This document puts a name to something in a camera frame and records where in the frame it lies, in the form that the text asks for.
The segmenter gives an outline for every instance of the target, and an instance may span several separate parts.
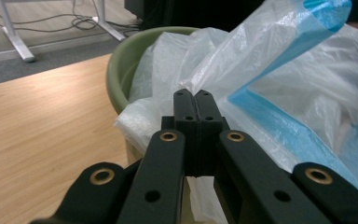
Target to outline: gray carpet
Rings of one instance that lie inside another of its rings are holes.
[[[21,58],[2,61],[0,62],[0,83],[112,53],[118,44],[117,40],[112,39],[71,49],[36,54],[34,63],[26,63]]]

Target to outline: metal leg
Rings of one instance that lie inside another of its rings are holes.
[[[0,10],[5,24],[3,30],[22,59],[27,63],[31,63],[35,60],[35,57],[14,30],[4,1],[5,0],[0,0]]]
[[[105,13],[104,13],[104,0],[98,1],[98,14],[99,17],[93,17],[92,19],[98,23],[104,30],[116,38],[118,41],[125,39],[126,37],[115,30],[111,25],[109,25],[105,20]]]

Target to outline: brass ring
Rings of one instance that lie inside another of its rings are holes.
[[[176,135],[176,133],[162,133],[159,138],[164,142],[171,142],[176,140],[176,138],[178,138],[178,135]]]
[[[233,142],[241,142],[245,137],[241,133],[228,133],[227,138]]]
[[[333,183],[333,178],[326,171],[318,168],[308,168],[305,170],[305,175],[310,180],[323,185],[330,185]]]
[[[97,178],[97,175],[101,173],[107,173],[107,177]],[[94,173],[92,173],[92,175],[89,177],[89,182],[91,182],[91,184],[93,185],[104,185],[109,181],[111,181],[114,176],[115,176],[115,172],[113,170],[108,168],[101,168],[99,170],[94,171]]]

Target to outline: trash can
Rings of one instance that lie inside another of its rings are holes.
[[[163,32],[190,35],[198,30],[193,27],[168,26],[142,31],[124,40],[113,52],[106,72],[106,88],[113,108],[118,114],[127,106],[133,75],[145,50]],[[138,161],[143,155],[126,141],[129,163]],[[182,223],[201,223],[194,221],[190,209],[189,187],[185,181],[182,206]]]

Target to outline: green trash can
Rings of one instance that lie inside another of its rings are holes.
[[[198,28],[167,26],[142,31],[124,40],[113,52],[106,72],[106,88],[113,108],[118,114],[129,103],[131,83],[139,61],[145,50],[151,46],[163,32],[190,35]],[[143,155],[126,141],[129,163],[138,161]],[[185,181],[182,206],[182,223],[202,223],[194,221],[190,209],[189,187]]]

